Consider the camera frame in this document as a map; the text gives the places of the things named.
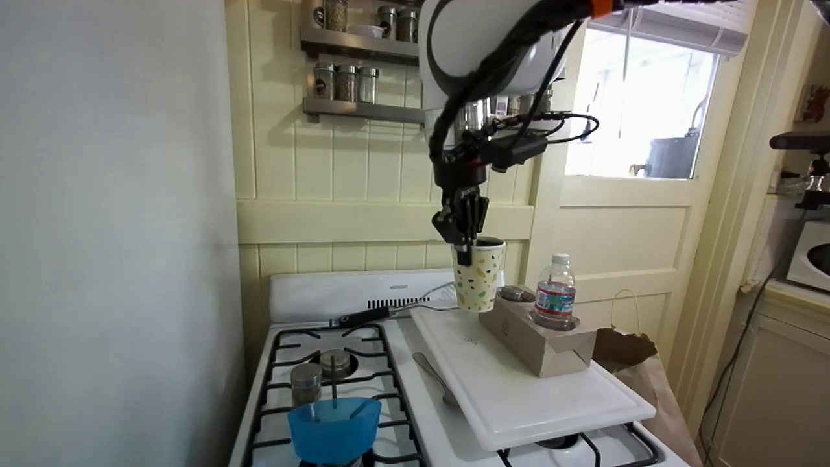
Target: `gas stove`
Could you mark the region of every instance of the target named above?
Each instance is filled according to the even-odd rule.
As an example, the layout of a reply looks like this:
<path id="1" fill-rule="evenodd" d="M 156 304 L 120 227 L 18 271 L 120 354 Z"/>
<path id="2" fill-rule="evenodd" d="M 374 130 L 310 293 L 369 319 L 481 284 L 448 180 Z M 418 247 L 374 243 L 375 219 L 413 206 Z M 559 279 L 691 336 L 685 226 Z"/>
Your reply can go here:
<path id="1" fill-rule="evenodd" d="M 302 465 L 287 433 L 289 371 L 326 352 L 348 352 L 337 397 L 381 402 L 378 435 L 350 467 L 593 467 L 685 465 L 641 423 L 573 433 L 545 442 L 487 452 L 464 414 L 446 405 L 442 385 L 413 361 L 427 345 L 406 314 L 362 326 L 337 326 L 337 315 L 374 306 L 452 311 L 452 270 L 326 271 L 273 276 L 273 326 L 257 366 L 247 411 L 236 435 L 232 467 Z"/>

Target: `window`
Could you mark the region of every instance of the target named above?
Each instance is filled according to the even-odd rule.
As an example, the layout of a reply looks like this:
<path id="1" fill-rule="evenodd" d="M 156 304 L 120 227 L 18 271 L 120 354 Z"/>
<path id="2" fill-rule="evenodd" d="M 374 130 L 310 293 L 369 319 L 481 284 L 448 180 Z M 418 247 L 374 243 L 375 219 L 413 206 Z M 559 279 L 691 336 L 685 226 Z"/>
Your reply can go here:
<path id="1" fill-rule="evenodd" d="M 689 178 L 716 70 L 713 52 L 588 27 L 573 108 L 602 123 L 568 174 Z"/>

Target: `blue cup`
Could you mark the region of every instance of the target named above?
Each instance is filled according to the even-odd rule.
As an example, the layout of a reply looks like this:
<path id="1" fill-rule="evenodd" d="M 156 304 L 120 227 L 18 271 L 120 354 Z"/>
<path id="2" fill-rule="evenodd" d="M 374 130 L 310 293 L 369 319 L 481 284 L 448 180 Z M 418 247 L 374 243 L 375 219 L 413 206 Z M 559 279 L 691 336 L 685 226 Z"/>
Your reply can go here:
<path id="1" fill-rule="evenodd" d="M 344 465 L 362 455 L 378 430 L 381 402 L 344 397 L 287 411 L 293 452 L 310 465 Z"/>

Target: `water bottle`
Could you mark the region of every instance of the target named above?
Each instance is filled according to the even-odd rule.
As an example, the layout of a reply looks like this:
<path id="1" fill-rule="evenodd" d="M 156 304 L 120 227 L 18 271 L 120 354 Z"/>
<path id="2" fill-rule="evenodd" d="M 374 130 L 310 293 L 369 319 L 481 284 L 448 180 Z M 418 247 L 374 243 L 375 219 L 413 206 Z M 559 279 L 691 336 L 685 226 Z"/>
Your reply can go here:
<path id="1" fill-rule="evenodd" d="M 536 304 L 531 319 L 550 328 L 573 328 L 575 274 L 570 270 L 570 253 L 553 253 L 536 283 Z"/>

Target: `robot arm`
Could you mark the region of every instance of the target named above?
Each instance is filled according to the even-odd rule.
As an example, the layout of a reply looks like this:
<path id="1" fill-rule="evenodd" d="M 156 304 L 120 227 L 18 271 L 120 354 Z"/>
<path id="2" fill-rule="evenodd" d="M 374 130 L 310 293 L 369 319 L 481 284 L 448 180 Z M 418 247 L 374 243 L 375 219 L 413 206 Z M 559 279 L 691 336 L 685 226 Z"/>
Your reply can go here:
<path id="1" fill-rule="evenodd" d="M 528 130 L 528 122 L 540 117 L 545 86 L 559 73 L 580 20 L 621 7 L 621 0 L 423 1 L 418 27 L 423 108 L 433 177 L 442 190 L 433 226 L 442 240 L 457 247 L 458 263 L 468 263 L 468 247 L 484 226 L 487 196 L 479 195 L 479 183 L 487 166 L 505 171 L 545 153 L 547 131 Z M 484 127 L 481 104 L 474 100 L 498 94 L 535 94 L 535 105 L 522 122 L 494 134 L 492 127 Z"/>

